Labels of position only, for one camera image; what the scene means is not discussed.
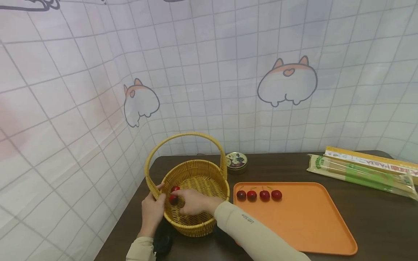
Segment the tin lid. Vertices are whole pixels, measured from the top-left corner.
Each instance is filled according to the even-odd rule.
[[[247,164],[247,156],[240,152],[231,152],[226,155],[227,168],[238,170]]]

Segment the right hand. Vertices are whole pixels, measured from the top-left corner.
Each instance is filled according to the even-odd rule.
[[[221,198],[207,197],[194,189],[176,190],[171,193],[184,199],[184,207],[180,209],[180,215],[198,215],[208,212],[213,215],[216,208],[224,202]]]

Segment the orange tray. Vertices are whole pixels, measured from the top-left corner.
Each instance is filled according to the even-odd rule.
[[[282,199],[260,199],[262,187],[282,192]],[[237,192],[257,192],[255,202],[239,201]],[[278,234],[296,250],[351,256],[357,243],[326,188],[314,182],[240,182],[234,186],[234,204]]]

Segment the wall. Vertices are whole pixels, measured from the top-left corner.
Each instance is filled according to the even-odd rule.
[[[416,2],[0,0],[0,259],[93,260],[179,132],[418,162]]]

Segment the beige sleeve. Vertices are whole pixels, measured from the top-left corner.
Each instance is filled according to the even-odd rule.
[[[135,239],[126,255],[126,261],[155,261],[153,241],[146,237]]]
[[[215,219],[218,227],[239,242],[254,261],[310,260],[255,218],[227,201],[215,210]]]

